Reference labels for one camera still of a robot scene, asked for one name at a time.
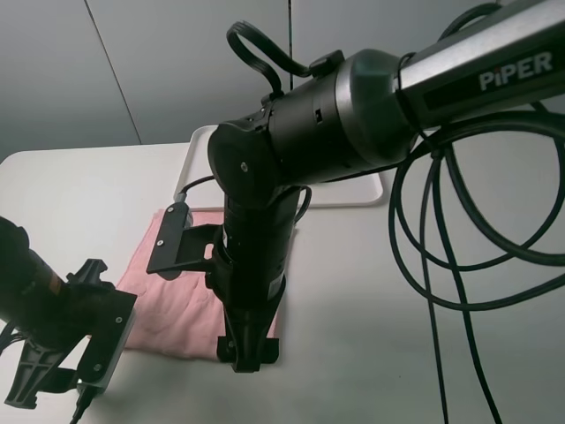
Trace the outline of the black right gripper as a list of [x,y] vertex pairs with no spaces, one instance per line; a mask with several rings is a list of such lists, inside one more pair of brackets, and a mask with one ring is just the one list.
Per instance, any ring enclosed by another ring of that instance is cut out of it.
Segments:
[[217,359],[236,373],[259,372],[279,359],[279,339],[267,333],[284,289],[291,237],[311,198],[312,189],[302,185],[264,209],[224,199],[206,286],[222,302],[226,319],[226,336],[217,338]]

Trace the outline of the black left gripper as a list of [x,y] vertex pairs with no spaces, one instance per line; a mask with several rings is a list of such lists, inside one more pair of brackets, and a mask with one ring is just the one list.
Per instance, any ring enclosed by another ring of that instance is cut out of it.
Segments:
[[24,343],[7,405],[34,409],[38,392],[73,389],[73,370],[59,366],[72,352],[72,343],[90,336],[102,297],[119,291],[101,280],[107,269],[104,261],[88,259],[63,280],[40,263],[31,280],[17,289],[17,328],[34,342]]

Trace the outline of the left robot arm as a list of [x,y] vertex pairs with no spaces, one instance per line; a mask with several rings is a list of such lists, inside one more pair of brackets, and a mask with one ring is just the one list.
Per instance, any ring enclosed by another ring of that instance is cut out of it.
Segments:
[[5,403],[34,409],[40,392],[79,389],[103,393],[114,373],[134,319],[135,295],[104,282],[102,260],[88,259],[61,278],[30,247],[26,231],[1,221],[1,318],[6,343],[24,339]]

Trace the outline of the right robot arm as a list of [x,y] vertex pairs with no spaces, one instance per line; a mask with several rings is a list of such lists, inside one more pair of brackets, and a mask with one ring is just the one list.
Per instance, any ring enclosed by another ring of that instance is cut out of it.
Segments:
[[208,162],[224,196],[211,285],[224,306],[218,355],[251,373],[274,360],[267,337],[302,186],[403,161],[419,131],[564,90],[564,4],[491,6],[479,22],[402,59],[376,49],[335,51],[301,65],[251,24],[226,34],[269,82],[261,109],[217,126]]

